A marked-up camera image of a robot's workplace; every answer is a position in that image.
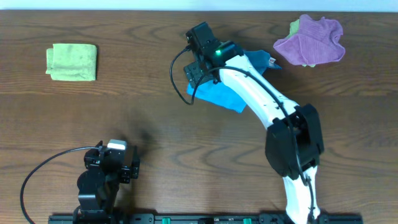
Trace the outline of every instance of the wooden table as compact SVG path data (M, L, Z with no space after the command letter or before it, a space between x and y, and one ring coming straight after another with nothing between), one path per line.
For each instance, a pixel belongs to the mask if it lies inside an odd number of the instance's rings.
M285 209L283 182L264 155L266 131L255 114L201 100L187 106L170 84L170 61L201 21L221 40L270 52L283 70L265 78L317 108L325 143L319 206L361 213L366 223L398 223L398 15L309 14L340 21L342 61L293 66L272 48L300 12L1 11L0 223L26 222L19 191L35 166L101 139L125 139L141 153L139 179L118 195L130 212ZM97 81L52 81L45 74L52 43L97 45ZM192 60L186 54L175 64L182 90L182 68ZM34 221L78 205L83 155L59 157L32 176L24 198Z

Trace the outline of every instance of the white arm segment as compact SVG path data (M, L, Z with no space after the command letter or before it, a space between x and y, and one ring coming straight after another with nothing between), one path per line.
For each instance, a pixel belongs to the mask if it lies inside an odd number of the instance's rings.
M268 89L270 89L279 101L283 103L284 108L288 114L295 112L294 107L298 104L286 96L277 91L267 80L265 80L261 74L252 66L249 59L244 56L235 56L226 62L226 66L240 68L250 72L252 75L257 77ZM221 69L220 70L221 81L232 90L234 90L253 110L253 112L259 117L264 127L267 129L273 124L272 120L275 118L283 119L285 115L282 110L278 107L276 102L256 81L250 77L245 77L245 74L240 72ZM315 174L317 173L317 167L307 169L304 175L311 178L312 189L314 193L314 217L317 218L320 214L320 210L317 206L315 196ZM311 207L311 196L308 187L304 186L301 178L292 180L290 177L283 177L285 184L285 191L287 196L286 213L296 224L307 224L307 217Z

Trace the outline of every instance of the green clip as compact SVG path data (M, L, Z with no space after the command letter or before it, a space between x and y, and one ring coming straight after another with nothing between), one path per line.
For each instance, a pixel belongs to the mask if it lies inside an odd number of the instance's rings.
M251 224L251 218L244 218L243 224Z
M162 224L170 224L171 219L170 218L163 218L162 219Z

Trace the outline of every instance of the robotic arm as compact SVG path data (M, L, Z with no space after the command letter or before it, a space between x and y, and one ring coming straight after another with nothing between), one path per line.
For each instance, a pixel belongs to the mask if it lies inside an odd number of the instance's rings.
M316 219L320 209L315 200L315 174L319 155L324 150L316 109L311 105L301 108L277 91L256 71L239 46L230 41L221 43L213 36L207 23L197 25L186 35L197 60L184 68L191 85L199 85L199 77L204 76L206 71L225 66L249 72L257 79L231 69L219 69L218 73L211 74L215 82L223 82L234 90L268 130L266 156L272 168L283 177L287 196L286 213L290 219L296 224L304 224L310 213ZM286 118L276 100L258 81L277 97L289 118ZM293 121L294 131L289 130L287 119ZM290 143L292 134L296 142ZM311 181L305 183L299 178L300 173Z

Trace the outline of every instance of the purple cloth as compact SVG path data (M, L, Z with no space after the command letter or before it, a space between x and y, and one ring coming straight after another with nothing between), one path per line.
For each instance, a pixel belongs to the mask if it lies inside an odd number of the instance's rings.
M338 62L346 52L338 43L341 35L343 28L337 20L322 17L314 21L304 14L300 16L297 33L278 40L274 48L293 65Z

